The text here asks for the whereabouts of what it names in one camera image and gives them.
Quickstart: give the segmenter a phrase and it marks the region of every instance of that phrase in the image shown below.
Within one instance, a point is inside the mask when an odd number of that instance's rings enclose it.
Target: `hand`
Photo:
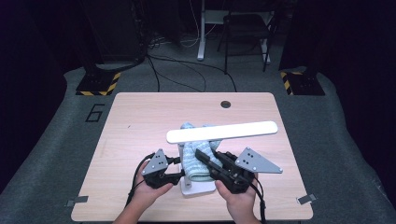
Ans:
[[[253,213],[256,199],[256,191],[253,188],[249,187],[245,193],[232,194],[220,180],[217,180],[215,184],[219,194],[227,202],[228,212],[236,224],[260,223]]]
[[[154,204],[157,198],[164,195],[169,191],[169,189],[173,187],[171,183],[166,184],[158,189],[153,189],[152,187],[148,186],[141,175],[143,169],[148,163],[148,161],[145,161],[137,172],[136,185],[139,183],[140,184],[134,190],[134,197],[117,217],[114,223],[137,223],[144,211]]]
[[[148,161],[145,161],[138,171],[136,177],[136,185],[142,181],[143,182],[136,187],[136,189],[134,190],[134,197],[132,198],[132,201],[139,201],[140,203],[144,204],[146,208],[154,204],[157,198],[164,195],[166,192],[169,191],[169,189],[173,187],[171,183],[168,183],[158,189],[153,189],[152,187],[148,186],[144,181],[143,176],[141,175],[143,169],[147,166],[148,163]]]

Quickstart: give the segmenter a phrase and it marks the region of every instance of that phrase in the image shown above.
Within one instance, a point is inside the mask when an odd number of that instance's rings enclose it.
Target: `forearm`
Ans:
[[[251,214],[231,214],[235,224],[261,224],[260,221]]]
[[[131,202],[124,208],[117,219],[113,222],[114,224],[135,224],[139,218],[143,215],[149,204],[136,199],[132,199]]]

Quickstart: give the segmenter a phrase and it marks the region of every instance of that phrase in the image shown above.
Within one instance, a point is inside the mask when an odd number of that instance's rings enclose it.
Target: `black speaker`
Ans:
[[[80,0],[103,62],[136,62],[146,47],[133,0]]]

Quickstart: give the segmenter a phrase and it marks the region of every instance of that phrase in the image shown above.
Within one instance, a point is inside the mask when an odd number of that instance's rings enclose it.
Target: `yellow and black hazard tape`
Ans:
[[[294,75],[302,75],[303,74],[301,72],[291,72],[291,73],[294,74]],[[283,84],[285,85],[285,89],[286,89],[286,92],[288,93],[288,95],[294,95],[293,94],[293,90],[291,89],[291,86],[290,86],[290,83],[289,83],[289,80],[288,80],[288,73],[281,72],[280,76],[282,77]]]
[[[120,76],[121,76],[121,73],[117,73],[113,77],[113,80],[111,81],[111,84],[108,87],[107,91],[76,91],[76,95],[87,95],[87,96],[92,96],[92,95],[111,95],[111,93],[116,88],[116,85],[117,85],[117,82],[119,81]]]

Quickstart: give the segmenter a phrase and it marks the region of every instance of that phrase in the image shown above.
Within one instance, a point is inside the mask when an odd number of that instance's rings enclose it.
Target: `table leg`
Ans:
[[[201,5],[201,40],[198,49],[198,61],[203,61],[205,55],[205,0],[202,0]]]

